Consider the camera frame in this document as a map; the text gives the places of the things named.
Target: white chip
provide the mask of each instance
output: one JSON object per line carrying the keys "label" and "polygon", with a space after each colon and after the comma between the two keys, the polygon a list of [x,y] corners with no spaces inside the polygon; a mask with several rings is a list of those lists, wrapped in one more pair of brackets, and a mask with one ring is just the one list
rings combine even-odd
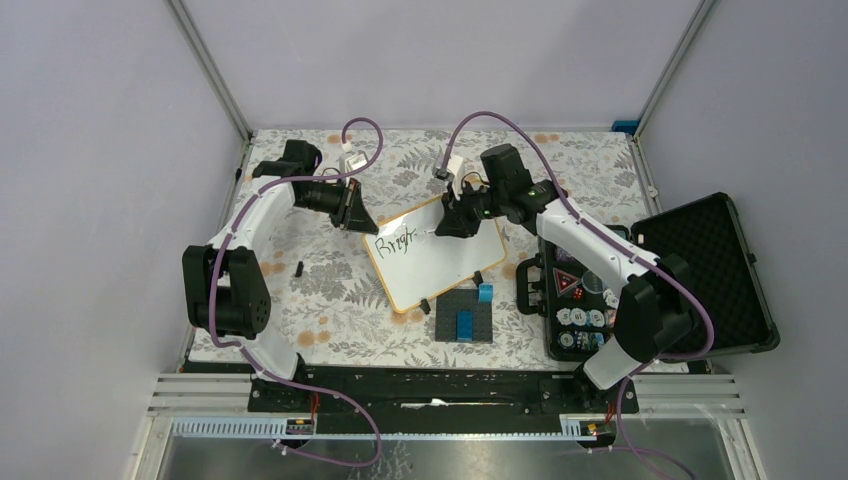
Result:
{"label": "white chip", "polygon": [[589,310],[589,322],[593,327],[603,327],[606,323],[604,314],[600,310]]}
{"label": "white chip", "polygon": [[569,315],[571,319],[571,323],[575,325],[586,325],[586,312],[582,309],[575,308],[571,310],[571,314]]}
{"label": "white chip", "polygon": [[557,311],[557,321],[560,325],[571,325],[571,318],[569,318],[569,314],[571,313],[571,309],[561,308]]}

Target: gray pegboard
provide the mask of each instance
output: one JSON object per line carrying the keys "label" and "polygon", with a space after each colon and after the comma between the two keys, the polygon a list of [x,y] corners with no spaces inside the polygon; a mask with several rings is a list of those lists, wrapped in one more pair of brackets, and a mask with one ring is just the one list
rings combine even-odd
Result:
{"label": "gray pegboard", "polygon": [[476,288],[454,288],[436,298],[436,341],[456,342],[456,314],[460,310],[474,315],[471,343],[492,343],[492,304],[478,302]]}

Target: whiteboard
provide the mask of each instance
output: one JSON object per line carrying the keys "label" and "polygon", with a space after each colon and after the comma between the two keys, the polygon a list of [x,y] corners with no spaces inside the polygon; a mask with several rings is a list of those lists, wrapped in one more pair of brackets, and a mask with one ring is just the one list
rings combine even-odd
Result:
{"label": "whiteboard", "polygon": [[498,224],[484,220],[471,238],[437,237],[444,217],[439,197],[422,203],[382,225],[362,241],[374,262],[392,308],[403,313],[506,258]]}

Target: black mount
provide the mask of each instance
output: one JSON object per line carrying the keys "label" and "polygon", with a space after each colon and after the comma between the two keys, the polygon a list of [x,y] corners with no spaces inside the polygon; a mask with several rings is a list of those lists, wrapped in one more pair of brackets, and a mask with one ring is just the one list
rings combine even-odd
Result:
{"label": "black mount", "polygon": [[480,160],[489,183],[475,190],[463,182],[459,200],[449,186],[442,194],[445,216],[436,227],[436,236],[472,237],[482,220],[501,216],[535,235],[536,214],[557,197],[554,184],[550,180],[534,184],[518,150],[509,144],[486,150]]}
{"label": "black mount", "polygon": [[[612,396],[587,399],[583,381],[566,372],[319,365],[301,369],[299,365],[298,372],[305,374],[309,385],[345,392],[366,406],[384,434],[560,433],[560,414],[602,418],[608,402],[614,401]],[[632,383],[627,392],[634,392]],[[302,391],[279,383],[256,378],[251,393],[249,412],[309,411],[309,399]],[[637,413],[635,394],[627,397],[623,413]],[[403,406],[427,405],[434,398],[451,406]],[[321,395],[318,414],[319,433],[371,433],[362,415],[330,395]]]}
{"label": "black mount", "polygon": [[[278,160],[260,162],[253,169],[253,178],[280,178],[314,175],[321,164],[321,151],[304,140],[286,140],[283,156]],[[354,178],[345,185],[321,181],[292,182],[294,206],[330,215],[334,227],[353,232],[377,234],[379,228],[362,202],[362,184]]]}

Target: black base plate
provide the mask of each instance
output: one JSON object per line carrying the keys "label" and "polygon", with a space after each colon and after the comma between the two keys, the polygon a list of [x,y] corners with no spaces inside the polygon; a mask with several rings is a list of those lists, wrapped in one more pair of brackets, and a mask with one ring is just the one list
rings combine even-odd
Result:
{"label": "black base plate", "polygon": [[[589,405],[578,401],[576,380],[560,372],[321,367],[305,368],[308,383],[349,395],[383,433],[559,433],[561,413],[603,416],[614,389]],[[250,412],[309,411],[308,395],[256,379]],[[440,399],[451,406],[407,408]],[[638,412],[635,395],[624,413]],[[371,427],[341,399],[321,395],[318,433],[367,434]]]}

